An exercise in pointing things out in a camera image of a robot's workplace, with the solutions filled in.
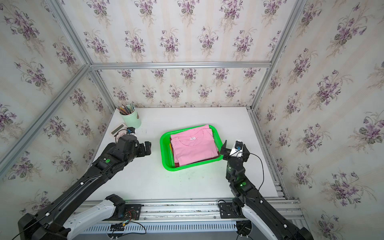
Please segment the green plastic basket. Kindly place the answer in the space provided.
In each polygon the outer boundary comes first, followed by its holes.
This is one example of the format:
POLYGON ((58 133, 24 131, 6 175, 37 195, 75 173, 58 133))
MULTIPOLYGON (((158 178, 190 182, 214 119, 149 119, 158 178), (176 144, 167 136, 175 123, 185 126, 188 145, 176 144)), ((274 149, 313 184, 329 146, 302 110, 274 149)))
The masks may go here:
MULTIPOLYGON (((161 138, 160 138, 160 148, 161 148, 162 164, 163 164, 163 167, 166 170, 174 172, 174 171, 179 171, 179 170, 183 170, 183 169, 187 169, 187 168, 192 168, 192 167, 197 167, 197 166, 200 166, 200 165, 205 165, 205 164, 217 162, 217 161, 220 161, 220 160, 223 159, 223 157, 221 157, 221 155, 219 153, 219 158, 217 160, 212 160, 212 161, 208 161, 208 162, 204 162, 204 163, 193 164, 193 165, 188 165, 188 166, 184 166, 184 167, 175 168, 175 164, 173 164, 173 162, 172 162, 172 158, 171 158, 171 155, 170 155, 170 147, 169 147, 169 144, 171 142, 171 135, 177 134, 177 133, 181 133, 183 131, 190 130, 190 129, 197 128, 197 127, 201 127, 201 126, 196 126, 196 127, 191 127, 191 128, 181 129, 181 130, 175 130, 175 131, 164 133, 161 136, 161 138)), ((211 125, 209 125, 209 127, 213 131, 215 143, 217 145, 218 150, 220 151, 220 148, 222 147, 223 143, 222 143, 222 140, 221 140, 221 138, 219 136, 219 133, 218 133, 218 131, 216 130, 215 127, 213 127, 211 125)))

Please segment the dark red t-shirt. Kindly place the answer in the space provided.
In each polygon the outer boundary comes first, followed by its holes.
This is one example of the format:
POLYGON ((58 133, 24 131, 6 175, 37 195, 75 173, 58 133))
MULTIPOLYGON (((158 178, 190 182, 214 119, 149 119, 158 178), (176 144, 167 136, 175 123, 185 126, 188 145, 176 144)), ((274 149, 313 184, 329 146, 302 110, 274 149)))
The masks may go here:
POLYGON ((184 167, 184 166, 188 166, 188 165, 199 164, 199 163, 204 163, 204 162, 208 162, 208 161, 212 161, 212 160, 217 160, 218 158, 219 158, 219 156, 214 157, 214 158, 199 160, 199 161, 193 161, 193 162, 184 161, 182 163, 175 160, 174 164, 175 164, 175 168, 179 168, 179 167, 184 167))

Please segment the pink t-shirt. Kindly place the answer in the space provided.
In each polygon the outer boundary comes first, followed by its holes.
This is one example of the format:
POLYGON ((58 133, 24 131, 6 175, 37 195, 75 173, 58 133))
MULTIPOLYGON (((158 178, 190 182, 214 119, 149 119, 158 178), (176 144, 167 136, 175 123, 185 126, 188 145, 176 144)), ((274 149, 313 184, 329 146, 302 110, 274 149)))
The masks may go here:
POLYGON ((215 159, 219 150, 209 125, 171 135, 174 162, 181 166, 215 159))

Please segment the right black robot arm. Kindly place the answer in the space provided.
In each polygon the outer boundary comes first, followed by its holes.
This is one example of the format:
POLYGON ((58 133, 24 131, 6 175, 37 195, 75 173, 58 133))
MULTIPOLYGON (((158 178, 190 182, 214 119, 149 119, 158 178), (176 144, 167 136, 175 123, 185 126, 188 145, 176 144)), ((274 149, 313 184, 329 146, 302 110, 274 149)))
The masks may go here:
POLYGON ((226 179, 234 195, 233 210, 237 216, 251 221, 268 240, 313 239, 308 229, 297 227, 268 203, 247 178, 244 163, 252 153, 243 142, 236 141, 232 149, 224 143, 220 155, 227 161, 226 179))

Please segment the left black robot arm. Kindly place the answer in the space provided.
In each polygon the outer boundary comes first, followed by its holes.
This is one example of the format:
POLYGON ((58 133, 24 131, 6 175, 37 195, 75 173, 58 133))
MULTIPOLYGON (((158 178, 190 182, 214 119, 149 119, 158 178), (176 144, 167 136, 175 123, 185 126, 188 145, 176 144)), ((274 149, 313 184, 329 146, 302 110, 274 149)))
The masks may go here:
POLYGON ((110 143, 92 163, 87 172, 55 201, 35 215, 25 214, 18 227, 22 240, 65 239, 71 231, 64 223, 74 211, 99 187, 137 157, 151 154, 151 142, 139 143, 133 134, 110 143))

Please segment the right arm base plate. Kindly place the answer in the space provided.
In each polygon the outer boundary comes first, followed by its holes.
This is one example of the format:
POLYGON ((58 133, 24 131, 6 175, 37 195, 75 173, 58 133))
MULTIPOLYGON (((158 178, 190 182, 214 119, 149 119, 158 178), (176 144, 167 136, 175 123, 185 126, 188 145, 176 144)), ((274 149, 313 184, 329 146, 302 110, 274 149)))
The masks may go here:
POLYGON ((217 202, 219 208, 219 214, 221 219, 235 219, 240 218, 240 216, 233 209, 232 202, 227 203, 224 200, 218 200, 217 202))

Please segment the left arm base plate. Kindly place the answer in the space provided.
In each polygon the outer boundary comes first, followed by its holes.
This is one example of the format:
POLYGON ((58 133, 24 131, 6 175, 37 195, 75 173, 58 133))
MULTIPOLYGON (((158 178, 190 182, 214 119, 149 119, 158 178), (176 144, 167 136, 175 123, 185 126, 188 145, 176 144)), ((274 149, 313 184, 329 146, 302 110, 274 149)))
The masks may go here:
POLYGON ((117 207, 113 217, 122 221, 135 221, 139 220, 142 210, 141 204, 128 204, 117 207))

